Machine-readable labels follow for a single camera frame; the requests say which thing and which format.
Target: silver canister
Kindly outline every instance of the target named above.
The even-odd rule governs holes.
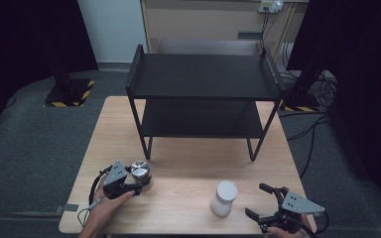
[[[136,161],[131,166],[131,174],[135,183],[142,185],[143,190],[148,190],[152,186],[152,176],[150,167],[145,161]]]

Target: power socket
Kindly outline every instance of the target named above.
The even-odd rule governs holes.
[[[258,12],[279,13],[283,9],[283,5],[283,0],[262,0]]]

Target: white bottle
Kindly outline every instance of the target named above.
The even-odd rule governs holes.
[[[225,217],[230,214],[231,205],[237,196],[237,186],[229,181],[221,181],[216,189],[215,197],[211,201],[211,209],[218,216]]]

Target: gray carpet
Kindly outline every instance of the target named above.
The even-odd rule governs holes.
[[[95,80],[81,107],[44,107],[52,78],[20,89],[16,101],[9,100],[14,103],[0,116],[0,212],[54,212],[66,203],[104,99],[125,95],[126,76],[121,71],[74,73],[74,78]],[[320,116],[281,118],[286,136],[309,129]],[[289,142],[299,172],[311,140],[308,133]],[[317,126],[312,161],[302,182],[308,197],[329,213],[330,226],[318,237],[381,237],[381,193],[372,181],[355,177],[330,124]],[[324,219],[317,224],[321,227]],[[58,226],[57,217],[0,217],[0,237],[74,237],[61,234]]]

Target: human hand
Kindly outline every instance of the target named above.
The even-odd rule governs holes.
[[[90,210],[89,217],[86,220],[81,233],[79,234],[80,238],[97,237],[98,232],[110,221],[116,209],[131,198],[135,193],[135,191],[132,190],[114,199],[109,199],[105,197],[103,192],[103,181],[105,178],[106,175],[101,177],[100,184],[98,185],[98,189],[93,198],[93,201],[98,198],[101,198],[101,200]]]
[[[309,224],[308,218],[306,217],[305,214],[302,214],[301,219],[302,219],[302,223],[312,230],[311,225]],[[276,236],[277,238],[305,238],[305,235],[308,234],[308,232],[306,232],[303,229],[300,229],[295,234],[291,234],[281,228],[273,227],[273,226],[268,227],[267,230],[269,233]]]

